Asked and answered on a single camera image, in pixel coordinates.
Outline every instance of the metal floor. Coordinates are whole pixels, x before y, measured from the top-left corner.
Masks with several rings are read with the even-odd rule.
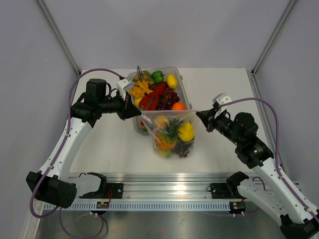
[[[64,211],[63,222],[72,234],[91,237],[100,220],[81,218],[87,211]],[[107,212],[108,223],[99,239],[284,239],[278,225],[263,211],[232,218],[227,212]],[[69,239],[59,224],[59,214],[41,220],[36,239]]]

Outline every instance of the red grapes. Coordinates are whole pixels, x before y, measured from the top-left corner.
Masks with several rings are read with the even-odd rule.
[[[176,92],[172,92],[170,98],[167,98],[163,102],[159,102],[159,104],[156,106],[156,111],[168,111],[171,110],[171,107],[180,101],[180,97],[177,95]]]
[[[178,154],[180,158],[186,158],[193,147],[194,140],[191,142],[184,142],[178,139],[178,142],[173,149],[173,153]]]

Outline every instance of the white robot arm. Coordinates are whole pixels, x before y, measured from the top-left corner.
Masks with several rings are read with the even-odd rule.
[[[130,83],[125,78],[117,82],[118,91],[114,97],[111,96],[111,89],[106,95],[106,85],[106,81],[101,79],[88,81],[86,92],[71,107],[71,120],[67,121],[53,152],[37,173],[29,172],[26,178],[29,188],[34,191],[38,186],[35,192],[36,199],[68,208],[75,198],[83,195],[96,198],[107,195],[107,182],[103,175],[87,173],[85,176],[68,179],[72,162],[83,140],[102,114],[117,113],[122,120],[141,115],[126,92],[126,87],[129,87]]]
[[[232,104],[226,94],[213,100],[213,108],[197,112],[208,132],[214,129],[228,138],[237,147],[237,157],[261,177],[272,190],[264,191],[242,172],[227,179],[227,190],[241,195],[269,214],[280,226],[288,239],[309,239],[319,231],[318,208],[311,203],[276,165],[270,149],[256,136],[258,126],[249,113],[238,113],[234,121],[226,108]]]

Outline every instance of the yellow lemon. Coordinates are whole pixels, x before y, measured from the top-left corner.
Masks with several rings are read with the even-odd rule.
[[[177,86],[177,79],[174,75],[167,76],[167,84],[171,89],[175,89]]]
[[[137,107],[139,106],[139,103],[140,103],[140,101],[141,101],[142,98],[143,98],[143,97],[141,97],[141,98],[135,98],[134,104],[135,104]]]
[[[184,142],[189,142],[194,138],[194,131],[191,122],[187,122],[178,128],[178,137]]]
[[[168,119],[164,115],[159,115],[154,120],[157,128],[164,128],[168,124]]]

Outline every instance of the white wall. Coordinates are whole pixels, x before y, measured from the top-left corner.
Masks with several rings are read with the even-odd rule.
[[[0,238],[19,239],[25,178],[59,138],[75,74],[33,0],[2,0],[0,32]]]
[[[319,3],[298,1],[257,73],[263,97],[280,121],[280,150],[289,174],[319,205]]]
[[[288,0],[45,2],[81,69],[251,69]]]

